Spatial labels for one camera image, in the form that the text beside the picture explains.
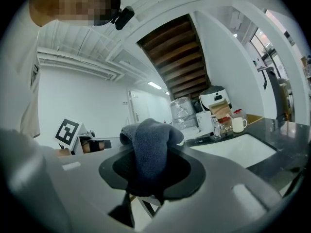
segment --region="ceiling light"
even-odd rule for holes
[[[156,88],[156,89],[159,89],[159,90],[162,89],[161,86],[158,86],[157,84],[155,84],[155,83],[153,83],[153,82],[149,82],[148,84],[151,85],[151,86],[153,86],[153,87]]]

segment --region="white appliance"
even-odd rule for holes
[[[210,117],[211,117],[210,111],[202,111],[196,114],[199,129],[205,133],[211,133],[214,130]]]
[[[200,132],[198,127],[189,127],[189,128],[182,129],[180,131],[184,135],[185,138],[188,136],[196,135]]]
[[[229,108],[232,108],[228,94],[222,86],[214,85],[200,94],[203,111],[209,111],[209,106],[222,102],[225,99],[228,102]]]

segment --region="white sink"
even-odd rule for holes
[[[242,167],[252,166],[276,153],[274,149],[248,134],[191,148],[230,159]]]

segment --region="person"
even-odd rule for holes
[[[40,28],[53,20],[82,25],[109,21],[120,0],[26,0],[0,44],[0,128],[40,135],[36,57]]]

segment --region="white pillar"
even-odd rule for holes
[[[205,12],[195,12],[194,16],[212,85],[226,89],[232,110],[266,117],[265,107],[271,104],[265,103],[261,74],[242,44],[213,16]]]
[[[310,109],[306,79],[299,59],[296,57],[289,41],[265,13],[253,4],[234,0],[232,5],[255,23],[267,35],[275,47],[291,82],[294,96],[295,122],[309,125]]]
[[[270,12],[276,17],[276,19],[279,20],[279,22],[284,26],[284,28],[290,34],[291,38],[297,44],[301,54],[303,56],[307,56],[308,54],[311,54],[311,49],[308,45],[305,34],[301,30],[298,22],[278,12],[275,12],[275,11],[270,11]]]

